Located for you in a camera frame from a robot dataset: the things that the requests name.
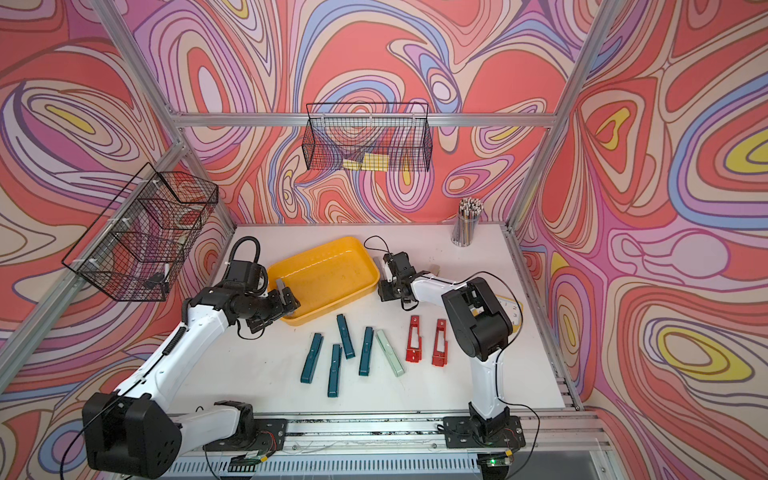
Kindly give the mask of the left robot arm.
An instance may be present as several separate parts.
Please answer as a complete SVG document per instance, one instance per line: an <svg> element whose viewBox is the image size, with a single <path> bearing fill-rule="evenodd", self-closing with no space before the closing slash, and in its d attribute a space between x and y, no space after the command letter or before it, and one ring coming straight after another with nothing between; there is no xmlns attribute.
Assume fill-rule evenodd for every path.
<svg viewBox="0 0 768 480"><path fill-rule="evenodd" d="M93 394L82 409L88 466L133 477L161 477L184 453L214 442L246 447L257 438L253 407L218 401L199 412L169 408L205 351L230 327L252 333L299 309L284 282L269 285L255 261L230 263L222 281L184 301L173 332L111 393Z"/></svg>

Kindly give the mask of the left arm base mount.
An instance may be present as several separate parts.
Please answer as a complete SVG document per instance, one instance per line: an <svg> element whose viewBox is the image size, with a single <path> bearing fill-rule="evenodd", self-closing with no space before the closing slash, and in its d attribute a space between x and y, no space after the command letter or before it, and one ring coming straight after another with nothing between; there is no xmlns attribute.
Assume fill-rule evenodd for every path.
<svg viewBox="0 0 768 480"><path fill-rule="evenodd" d="M286 418L253 418L245 427L225 439L206 444L205 451L244 451L269 453L284 447L288 420Z"/></svg>

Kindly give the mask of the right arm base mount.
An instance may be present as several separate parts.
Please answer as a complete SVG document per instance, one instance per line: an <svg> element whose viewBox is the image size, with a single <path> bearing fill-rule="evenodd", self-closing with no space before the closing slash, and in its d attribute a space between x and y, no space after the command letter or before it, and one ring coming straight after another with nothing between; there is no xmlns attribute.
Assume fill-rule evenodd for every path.
<svg viewBox="0 0 768 480"><path fill-rule="evenodd" d="M501 413L490 421L448 416L437 425L448 449L504 448L516 452L527 445L518 416Z"/></svg>

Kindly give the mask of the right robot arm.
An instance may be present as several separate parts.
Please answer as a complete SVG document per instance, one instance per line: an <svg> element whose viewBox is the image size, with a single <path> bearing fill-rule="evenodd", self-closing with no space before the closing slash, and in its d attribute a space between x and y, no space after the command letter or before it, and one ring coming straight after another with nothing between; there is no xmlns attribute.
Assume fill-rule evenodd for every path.
<svg viewBox="0 0 768 480"><path fill-rule="evenodd" d="M471 359L473 394L469 428L480 441L500 433L511 418L503 395L503 353L514 327L523 323L521 309L508 314L486 279L473 276L450 281L418 271L405 252L385 253L378 295L403 308L429 303L443 306L458 346Z"/></svg>

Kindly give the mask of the yellow plastic storage tray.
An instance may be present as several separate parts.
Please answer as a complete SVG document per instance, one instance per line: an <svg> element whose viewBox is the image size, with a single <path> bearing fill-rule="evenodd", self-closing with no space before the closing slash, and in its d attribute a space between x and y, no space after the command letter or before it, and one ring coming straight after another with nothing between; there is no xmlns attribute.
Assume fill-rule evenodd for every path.
<svg viewBox="0 0 768 480"><path fill-rule="evenodd" d="M270 286L282 281L300 303L283 318L304 325L376 290L380 273L362 242L342 237L279 261L267 270Z"/></svg>

